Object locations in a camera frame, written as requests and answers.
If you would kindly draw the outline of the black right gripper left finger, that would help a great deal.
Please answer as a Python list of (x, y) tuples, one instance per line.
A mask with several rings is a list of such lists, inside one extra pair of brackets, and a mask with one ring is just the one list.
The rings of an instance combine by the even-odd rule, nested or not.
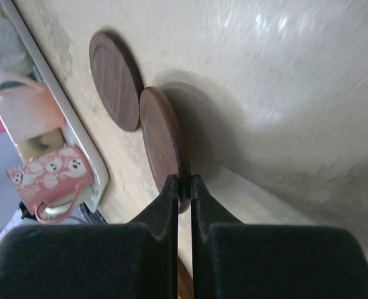
[(179, 183), (126, 224), (20, 225), (0, 242), (0, 298), (177, 298)]

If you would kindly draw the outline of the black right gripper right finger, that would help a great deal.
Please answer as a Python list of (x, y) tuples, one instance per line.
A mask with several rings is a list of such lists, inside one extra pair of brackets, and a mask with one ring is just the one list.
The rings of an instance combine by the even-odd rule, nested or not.
[(368, 298), (368, 263), (347, 230), (245, 224), (191, 182), (196, 298)]

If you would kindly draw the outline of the dark walnut coaster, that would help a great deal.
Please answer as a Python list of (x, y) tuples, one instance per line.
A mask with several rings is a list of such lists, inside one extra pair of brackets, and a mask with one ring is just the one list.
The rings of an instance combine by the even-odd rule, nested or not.
[(147, 87), (140, 96), (140, 120), (149, 167), (158, 190), (169, 175), (179, 183), (180, 214), (191, 204), (191, 164), (186, 139), (177, 115), (165, 93)]
[(144, 86), (130, 48), (115, 32), (101, 30), (90, 39), (89, 59), (98, 96), (110, 118), (122, 130), (136, 131)]

